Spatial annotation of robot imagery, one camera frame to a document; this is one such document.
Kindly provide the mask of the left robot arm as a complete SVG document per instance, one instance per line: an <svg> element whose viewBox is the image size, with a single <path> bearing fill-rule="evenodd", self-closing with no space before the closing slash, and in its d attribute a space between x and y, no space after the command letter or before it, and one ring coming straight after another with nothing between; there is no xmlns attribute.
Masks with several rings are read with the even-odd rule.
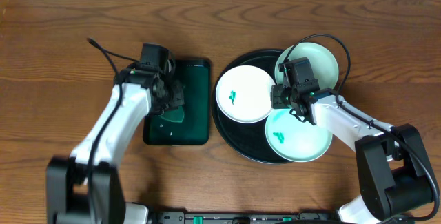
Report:
<svg viewBox="0 0 441 224"><path fill-rule="evenodd" d="M147 223L149 210L125 201L118 168L139 123L183 104L175 66L127 66L116 74L110 100L70 153L46 168L48 223Z"/></svg>

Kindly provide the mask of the green wavy sponge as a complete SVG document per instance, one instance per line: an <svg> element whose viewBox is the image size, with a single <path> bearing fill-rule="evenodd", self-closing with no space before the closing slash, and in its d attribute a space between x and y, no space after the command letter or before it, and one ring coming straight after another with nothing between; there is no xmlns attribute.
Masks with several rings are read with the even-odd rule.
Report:
<svg viewBox="0 0 441 224"><path fill-rule="evenodd" d="M171 123L182 123L185 118L184 109L179 107L174 110L166 111L160 117Z"/></svg>

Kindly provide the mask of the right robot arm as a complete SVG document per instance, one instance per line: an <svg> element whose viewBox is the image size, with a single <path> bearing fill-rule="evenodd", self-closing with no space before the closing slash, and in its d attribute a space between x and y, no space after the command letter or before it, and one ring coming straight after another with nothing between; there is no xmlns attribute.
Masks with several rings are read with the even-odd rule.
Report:
<svg viewBox="0 0 441 224"><path fill-rule="evenodd" d="M438 213L438 182L414 126L373 119L338 91L319 89L317 80L272 86L271 104L326 129L355 152L360 196L338 210L341 221L427 221Z"/></svg>

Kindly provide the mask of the white plate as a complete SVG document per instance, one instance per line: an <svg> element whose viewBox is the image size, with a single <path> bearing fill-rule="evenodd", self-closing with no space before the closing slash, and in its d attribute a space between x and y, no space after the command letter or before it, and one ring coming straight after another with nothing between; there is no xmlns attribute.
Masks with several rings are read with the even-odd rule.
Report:
<svg viewBox="0 0 441 224"><path fill-rule="evenodd" d="M269 116L271 88L275 85L266 71L240 65L226 71L218 80L215 99L218 108L238 123L256 123Z"/></svg>

